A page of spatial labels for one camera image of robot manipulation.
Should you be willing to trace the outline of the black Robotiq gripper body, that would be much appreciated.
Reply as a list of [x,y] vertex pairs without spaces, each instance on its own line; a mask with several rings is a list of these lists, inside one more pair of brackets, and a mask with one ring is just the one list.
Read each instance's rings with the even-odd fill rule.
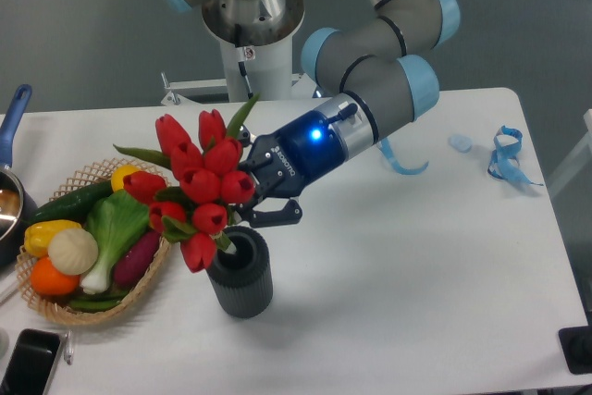
[[239,170],[256,179],[261,199],[292,198],[346,160],[337,125],[346,116],[332,117],[313,110],[271,134],[259,136]]

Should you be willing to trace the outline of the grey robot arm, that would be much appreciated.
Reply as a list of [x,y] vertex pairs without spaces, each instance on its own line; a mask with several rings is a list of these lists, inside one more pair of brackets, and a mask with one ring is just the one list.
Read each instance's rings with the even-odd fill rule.
[[[303,0],[167,0],[179,11],[200,8],[218,40],[228,97],[286,99],[292,82],[293,34]],[[324,103],[271,134],[239,134],[251,150],[242,169],[254,197],[235,209],[254,228],[297,223],[297,199],[314,181],[415,121],[439,98],[438,78],[422,53],[459,28],[456,0],[370,0],[376,17],[354,31],[324,28],[301,52],[304,73]]]

